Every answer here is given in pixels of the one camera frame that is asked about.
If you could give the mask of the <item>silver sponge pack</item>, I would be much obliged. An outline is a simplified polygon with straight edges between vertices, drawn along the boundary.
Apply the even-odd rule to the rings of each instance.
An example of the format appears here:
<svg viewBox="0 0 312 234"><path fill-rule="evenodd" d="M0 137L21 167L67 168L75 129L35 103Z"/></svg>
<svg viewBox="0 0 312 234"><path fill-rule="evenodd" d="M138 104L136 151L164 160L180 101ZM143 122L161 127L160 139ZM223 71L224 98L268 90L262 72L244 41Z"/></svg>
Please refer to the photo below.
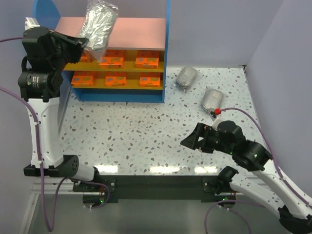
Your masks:
<svg viewBox="0 0 312 234"><path fill-rule="evenodd" d="M84 51L90 59L102 62L118 13L118 7L107 1L88 1L85 18L76 37L88 39Z"/></svg>
<svg viewBox="0 0 312 234"><path fill-rule="evenodd" d="M201 108L208 113L214 112L220 108L221 102L224 99L224 94L216 89L207 89L204 93Z"/></svg>
<svg viewBox="0 0 312 234"><path fill-rule="evenodd" d="M197 75L198 71L195 68L191 66L185 66L177 75L174 86L183 92L187 92L191 88Z"/></svg>

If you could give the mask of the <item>orange sponge box bottom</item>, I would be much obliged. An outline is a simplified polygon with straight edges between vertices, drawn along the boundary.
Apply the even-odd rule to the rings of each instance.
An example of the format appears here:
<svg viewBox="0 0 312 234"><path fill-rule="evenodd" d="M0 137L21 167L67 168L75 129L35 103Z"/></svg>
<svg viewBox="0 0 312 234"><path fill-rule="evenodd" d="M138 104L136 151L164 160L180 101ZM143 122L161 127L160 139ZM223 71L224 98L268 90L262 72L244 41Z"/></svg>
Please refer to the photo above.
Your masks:
<svg viewBox="0 0 312 234"><path fill-rule="evenodd" d="M99 63L101 68L119 69L124 67L124 50L107 50Z"/></svg>

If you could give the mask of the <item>silver sponge pack top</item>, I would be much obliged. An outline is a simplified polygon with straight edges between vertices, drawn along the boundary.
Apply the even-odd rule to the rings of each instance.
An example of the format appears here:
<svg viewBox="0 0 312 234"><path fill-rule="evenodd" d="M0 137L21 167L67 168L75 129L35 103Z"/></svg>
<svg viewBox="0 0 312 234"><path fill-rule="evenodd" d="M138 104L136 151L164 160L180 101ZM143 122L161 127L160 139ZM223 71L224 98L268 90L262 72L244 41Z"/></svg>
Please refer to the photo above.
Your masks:
<svg viewBox="0 0 312 234"><path fill-rule="evenodd" d="M187 92L191 88L197 75L198 71L195 68L191 66L185 66L177 75L174 86L183 92Z"/></svg>

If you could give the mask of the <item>orange sponge box hidden lowest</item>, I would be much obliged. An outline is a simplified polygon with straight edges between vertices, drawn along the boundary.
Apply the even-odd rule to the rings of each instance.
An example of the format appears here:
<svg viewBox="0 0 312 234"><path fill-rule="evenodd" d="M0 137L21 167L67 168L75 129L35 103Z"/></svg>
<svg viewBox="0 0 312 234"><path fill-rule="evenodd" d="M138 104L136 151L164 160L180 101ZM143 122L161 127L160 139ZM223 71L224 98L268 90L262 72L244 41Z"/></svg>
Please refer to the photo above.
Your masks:
<svg viewBox="0 0 312 234"><path fill-rule="evenodd" d="M156 50L141 50L137 52L135 66L136 68L158 69L160 52Z"/></svg>

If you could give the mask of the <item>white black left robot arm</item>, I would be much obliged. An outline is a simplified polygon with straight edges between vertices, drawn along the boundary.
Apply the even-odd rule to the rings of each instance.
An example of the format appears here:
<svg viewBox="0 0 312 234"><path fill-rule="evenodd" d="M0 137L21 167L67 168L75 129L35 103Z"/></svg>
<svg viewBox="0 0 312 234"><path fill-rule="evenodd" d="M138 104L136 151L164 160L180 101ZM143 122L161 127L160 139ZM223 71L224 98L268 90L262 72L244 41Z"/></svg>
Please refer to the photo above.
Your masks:
<svg viewBox="0 0 312 234"><path fill-rule="evenodd" d="M87 38L67 36L46 27L24 32L26 56L18 79L31 124L32 159L25 176L65 177L92 181L98 171L81 163L77 155L63 154L59 144L58 110L62 72L68 63L77 63Z"/></svg>

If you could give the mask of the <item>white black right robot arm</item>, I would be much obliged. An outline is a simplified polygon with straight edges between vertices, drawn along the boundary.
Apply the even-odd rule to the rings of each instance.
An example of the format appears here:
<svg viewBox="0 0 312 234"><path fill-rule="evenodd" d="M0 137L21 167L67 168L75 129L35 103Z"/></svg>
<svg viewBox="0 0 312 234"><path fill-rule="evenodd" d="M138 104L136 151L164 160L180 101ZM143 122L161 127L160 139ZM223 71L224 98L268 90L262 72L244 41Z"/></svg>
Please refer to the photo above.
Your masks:
<svg viewBox="0 0 312 234"><path fill-rule="evenodd" d="M312 199L291 180L279 173L272 154L260 143L250 141L233 121L216 120L212 126L198 123L193 132L180 143L204 153L219 151L231 155L234 162L261 179L264 188L244 177L237 169L224 167L217 176L216 194L231 189L243 193L279 218L280 224L292 234L312 232Z"/></svg>

